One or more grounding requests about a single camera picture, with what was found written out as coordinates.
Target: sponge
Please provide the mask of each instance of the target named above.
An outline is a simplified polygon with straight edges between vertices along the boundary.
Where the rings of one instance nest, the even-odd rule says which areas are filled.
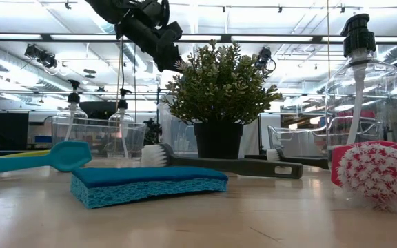
[[[71,192],[86,208],[186,192],[225,192],[227,176],[200,167],[79,168]]]

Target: red and white brush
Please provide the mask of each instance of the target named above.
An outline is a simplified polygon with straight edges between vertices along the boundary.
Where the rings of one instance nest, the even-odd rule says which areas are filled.
[[[332,182],[355,203],[397,212],[397,143],[370,141],[334,148]]]

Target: table surface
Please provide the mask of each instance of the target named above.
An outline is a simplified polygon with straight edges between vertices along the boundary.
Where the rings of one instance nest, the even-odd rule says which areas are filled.
[[[0,174],[0,247],[397,247],[397,215],[356,209],[307,168],[300,180],[230,175],[228,191],[86,209],[70,174]]]

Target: green leaves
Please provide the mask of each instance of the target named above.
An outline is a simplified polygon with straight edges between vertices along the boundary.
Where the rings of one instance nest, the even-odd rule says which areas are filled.
[[[183,78],[174,76],[167,85],[176,100],[164,101],[174,116],[189,123],[248,124],[281,98],[275,85],[263,89],[270,71],[254,66],[256,54],[241,56],[237,43],[217,48],[211,40],[209,45],[188,55],[188,62],[176,64]]]

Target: black plant pot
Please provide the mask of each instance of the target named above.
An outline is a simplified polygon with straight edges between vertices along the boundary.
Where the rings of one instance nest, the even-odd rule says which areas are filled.
[[[237,159],[243,125],[236,123],[194,124],[200,158]]]

